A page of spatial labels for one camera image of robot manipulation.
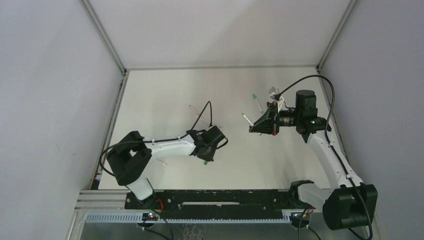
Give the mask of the white green marker pen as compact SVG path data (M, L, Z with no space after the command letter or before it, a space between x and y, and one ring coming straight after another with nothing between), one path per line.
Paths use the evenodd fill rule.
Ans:
M249 124L249 126L254 125L253 122L244 113L241 113L241 114L244 117L244 119L246 120L246 122Z

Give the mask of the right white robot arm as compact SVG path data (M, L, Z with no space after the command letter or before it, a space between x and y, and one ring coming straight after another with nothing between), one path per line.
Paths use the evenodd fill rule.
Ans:
M323 214L329 229L370 227L378 198L373 184L365 184L346 158L338 153L339 144L328 120L318 116L317 97L313 90L298 90L295 106L284 110L285 100L275 87L268 91L271 102L263 115L249 127L249 132L276 136L281 127L294 127L316 155L330 188L318 187L312 180L298 180L289 192L295 203L308 204Z

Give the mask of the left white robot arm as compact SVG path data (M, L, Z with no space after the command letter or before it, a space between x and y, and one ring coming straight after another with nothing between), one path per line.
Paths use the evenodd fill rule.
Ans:
M153 160L174 156L194 156L206 162L214 161L218 149L229 140L217 126L209 129L189 129L182 136L146 138L131 131L119 143L105 149L101 157L110 167L110 174L119 186L128 188L139 201L154 194L143 171Z

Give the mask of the white teal marker pen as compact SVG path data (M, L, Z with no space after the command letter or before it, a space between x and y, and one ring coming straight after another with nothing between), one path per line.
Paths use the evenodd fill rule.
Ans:
M258 100L258 98L257 98L257 96L256 96L256 94L252 94L252 98L253 98L253 100L254 100L254 102L255 102L255 104L256 104L256 106L257 106L257 108L258 108L258 110L259 110L259 112L261 113L261 114L263 114L264 113L264 110L263 110L263 108L262 108L262 106L261 106L261 104L260 104L260 102L259 102L259 100Z

